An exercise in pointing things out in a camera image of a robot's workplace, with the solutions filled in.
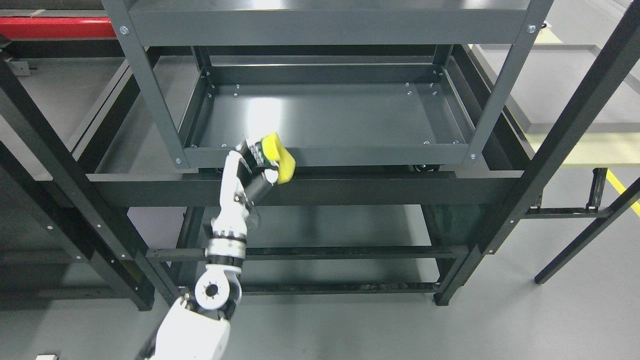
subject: yellow sponge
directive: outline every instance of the yellow sponge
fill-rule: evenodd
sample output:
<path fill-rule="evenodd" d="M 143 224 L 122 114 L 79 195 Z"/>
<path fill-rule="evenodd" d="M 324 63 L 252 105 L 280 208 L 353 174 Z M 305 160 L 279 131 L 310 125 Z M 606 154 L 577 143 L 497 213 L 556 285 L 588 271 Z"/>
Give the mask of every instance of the yellow sponge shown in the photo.
<path fill-rule="evenodd" d="M 296 160 L 289 154 L 289 151 L 282 146 L 278 133 L 271 133 L 262 138 L 262 153 L 269 161 L 275 161 L 280 166 L 278 168 L 278 184 L 289 182 L 296 170 Z"/>

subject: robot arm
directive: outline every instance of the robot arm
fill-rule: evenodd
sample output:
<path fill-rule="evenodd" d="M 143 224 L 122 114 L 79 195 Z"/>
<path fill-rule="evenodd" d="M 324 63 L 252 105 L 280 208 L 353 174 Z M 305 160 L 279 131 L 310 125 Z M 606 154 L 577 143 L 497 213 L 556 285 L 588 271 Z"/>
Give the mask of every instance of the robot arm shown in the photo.
<path fill-rule="evenodd" d="M 211 220 L 213 237 L 205 249 L 206 271 L 193 294 L 179 297 L 156 335 L 151 360 L 220 359 L 230 324 L 242 299 L 239 276 L 246 250 L 246 219 L 255 203 L 275 185 L 293 176 L 295 160 L 276 133 L 247 139 L 225 160 L 220 186 L 220 215 Z"/>

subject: yellow floor line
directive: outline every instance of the yellow floor line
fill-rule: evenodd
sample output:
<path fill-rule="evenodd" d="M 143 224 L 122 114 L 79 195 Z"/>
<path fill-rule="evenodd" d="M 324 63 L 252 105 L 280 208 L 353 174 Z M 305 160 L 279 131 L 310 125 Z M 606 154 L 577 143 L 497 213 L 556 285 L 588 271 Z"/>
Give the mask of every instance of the yellow floor line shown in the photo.
<path fill-rule="evenodd" d="M 613 174 L 611 170 L 607 171 L 607 180 L 609 180 L 614 189 L 616 189 L 616 191 L 620 194 L 625 192 L 625 190 L 627 189 L 624 185 L 622 185 L 620 180 L 618 180 L 618 178 Z M 636 215 L 640 217 L 640 204 L 638 204 L 637 201 L 634 202 L 633 205 L 631 205 L 631 208 L 636 212 Z"/>

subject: red metal bar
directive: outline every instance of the red metal bar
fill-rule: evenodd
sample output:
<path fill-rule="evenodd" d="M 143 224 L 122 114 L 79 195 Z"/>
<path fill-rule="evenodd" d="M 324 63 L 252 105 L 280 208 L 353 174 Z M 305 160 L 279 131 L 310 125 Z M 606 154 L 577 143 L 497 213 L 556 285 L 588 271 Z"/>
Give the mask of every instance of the red metal bar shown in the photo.
<path fill-rule="evenodd" d="M 115 38 L 108 17 L 0 17 L 0 34 L 23 38 Z"/>

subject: gray floor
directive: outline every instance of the gray floor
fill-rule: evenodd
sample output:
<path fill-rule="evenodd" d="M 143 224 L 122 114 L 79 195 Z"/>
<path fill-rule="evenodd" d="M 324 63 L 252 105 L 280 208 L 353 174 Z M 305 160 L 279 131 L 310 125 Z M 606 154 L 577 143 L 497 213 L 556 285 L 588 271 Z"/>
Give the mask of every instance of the gray floor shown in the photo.
<path fill-rule="evenodd" d="M 591 2 L 556 0 L 550 20 L 560 39 L 588 42 L 575 35 L 578 20 L 571 18 L 564 26 L 560 19 L 576 6 L 586 12 L 583 8 Z M 586 28 L 585 36 L 595 36 L 590 31 Z M 638 168 L 613 171 L 627 186 L 640 175 Z M 583 206 L 590 181 L 590 169 L 562 169 L 545 189 L 543 203 Z M 616 196 L 607 183 L 603 203 Z M 307 209 L 290 214 L 297 219 L 294 225 L 291 220 L 284 224 L 268 221 L 283 211 L 287 210 L 265 209 L 265 222 L 253 239 L 284 244 L 296 238 L 291 234 L 306 231 L 314 234 L 305 237 L 306 241 L 314 241 L 331 237 L 347 225 L 349 238 L 358 241 L 370 238 L 375 230 L 398 228 L 411 243 L 428 243 L 415 206 L 324 208 L 316 213 Z M 176 218 L 181 212 L 178 208 L 132 209 L 129 214 L 155 246 L 175 241 Z M 316 225 L 313 231 L 304 226 L 303 214 Z M 633 211 L 627 211 L 548 283 L 537 286 L 532 282 L 588 223 L 520 222 L 498 254 L 481 263 L 449 307 L 436 307 L 423 295 L 246 297 L 234 318 L 224 358 L 638 359 L 640 218 Z M 277 240 L 265 236 L 275 231 L 280 231 Z M 407 275 L 382 272 L 386 268 L 379 265 L 329 262 L 324 268 L 360 277 Z M 308 262 L 300 261 L 282 275 L 313 273 L 310 268 Z M 428 278 L 433 270 L 429 264 L 418 263 L 410 269 L 410 276 L 420 278 Z M 246 275 L 259 272 L 249 266 L 245 270 Z M 137 312 L 128 300 L 64 301 L 54 302 L 46 311 L 0 312 L 0 359 L 31 360 L 44 353 L 57 353 L 61 360 L 132 359 L 166 310 L 158 297 L 147 313 Z"/>

